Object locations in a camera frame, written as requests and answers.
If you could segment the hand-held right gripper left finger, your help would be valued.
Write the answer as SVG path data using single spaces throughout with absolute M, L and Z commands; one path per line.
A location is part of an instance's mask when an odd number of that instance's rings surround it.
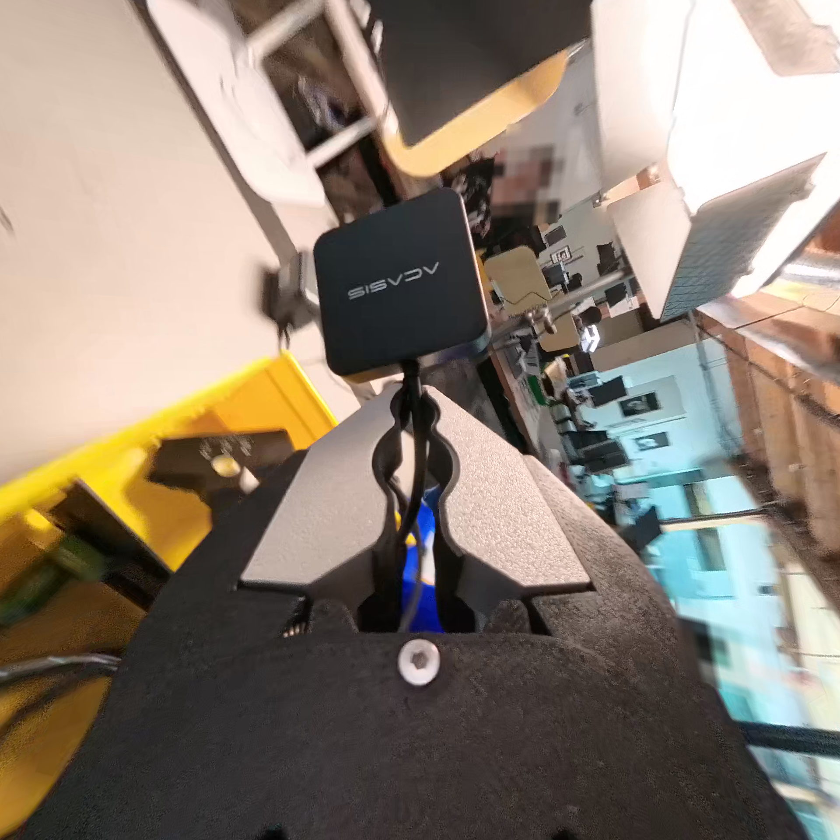
M 363 603 L 400 590 L 389 480 L 403 461 L 403 395 L 387 386 L 309 448 L 240 584 L 312 602 Z

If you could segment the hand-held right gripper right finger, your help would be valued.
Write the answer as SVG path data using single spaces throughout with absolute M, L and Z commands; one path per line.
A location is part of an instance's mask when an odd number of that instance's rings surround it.
M 523 455 L 438 389 L 425 390 L 429 469 L 440 489 L 434 565 L 440 616 L 592 589 Z

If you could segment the blue plastic bin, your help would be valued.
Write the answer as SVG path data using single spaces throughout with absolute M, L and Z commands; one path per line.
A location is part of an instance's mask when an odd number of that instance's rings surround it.
M 438 617 L 434 561 L 436 520 L 434 506 L 428 504 L 430 498 L 428 493 L 424 495 L 417 517 L 417 526 L 423 542 L 422 562 L 418 562 L 417 537 L 413 533 L 406 540 L 406 559 L 402 575 L 402 609 L 405 610 L 413 598 L 417 569 L 421 570 L 422 590 L 409 626 L 410 631 L 415 634 L 443 632 Z

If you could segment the yellow plastic bin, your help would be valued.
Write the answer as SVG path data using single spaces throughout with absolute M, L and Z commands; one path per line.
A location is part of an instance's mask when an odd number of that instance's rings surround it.
M 82 480 L 172 574 L 212 529 L 196 495 L 147 480 L 167 438 L 285 430 L 304 449 L 337 425 L 286 351 L 2 486 L 1 835 L 20 836 L 105 703 L 144 610 L 49 510 Z

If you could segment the black hdmi switch box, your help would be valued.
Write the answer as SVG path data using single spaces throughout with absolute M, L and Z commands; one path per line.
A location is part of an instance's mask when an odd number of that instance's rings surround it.
M 295 451 L 285 430 L 171 437 L 156 450 L 146 478 L 212 508 L 249 495 Z

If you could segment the black usb hub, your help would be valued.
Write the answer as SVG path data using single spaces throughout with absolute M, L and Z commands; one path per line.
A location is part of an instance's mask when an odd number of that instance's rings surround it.
M 440 187 L 321 235 L 325 360 L 351 382 L 481 354 L 490 324 L 466 209 Z

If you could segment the dark grey power bank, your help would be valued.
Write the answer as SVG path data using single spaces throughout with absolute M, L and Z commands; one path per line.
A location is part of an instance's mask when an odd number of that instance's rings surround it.
M 316 267 L 309 250 L 296 253 L 285 266 L 265 270 L 260 310 L 276 326 L 280 340 L 310 324 L 321 327 Z

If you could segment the beige rounded divider panel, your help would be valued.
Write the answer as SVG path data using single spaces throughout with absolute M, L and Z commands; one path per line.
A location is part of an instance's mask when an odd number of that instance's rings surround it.
M 489 257 L 485 272 L 506 312 L 513 316 L 551 303 L 552 291 L 536 255 L 526 245 Z

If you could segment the white light panel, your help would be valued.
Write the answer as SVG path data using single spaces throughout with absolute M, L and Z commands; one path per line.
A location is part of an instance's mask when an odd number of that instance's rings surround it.
M 657 319 L 771 281 L 839 197 L 839 2 L 594 2 L 605 207 Z

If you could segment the black Fosmon HDMI switch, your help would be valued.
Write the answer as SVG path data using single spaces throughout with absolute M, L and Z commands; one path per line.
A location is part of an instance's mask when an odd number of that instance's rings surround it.
M 104 556 L 103 583 L 144 610 L 151 607 L 172 571 L 95 490 L 78 479 L 49 512 L 59 526 Z

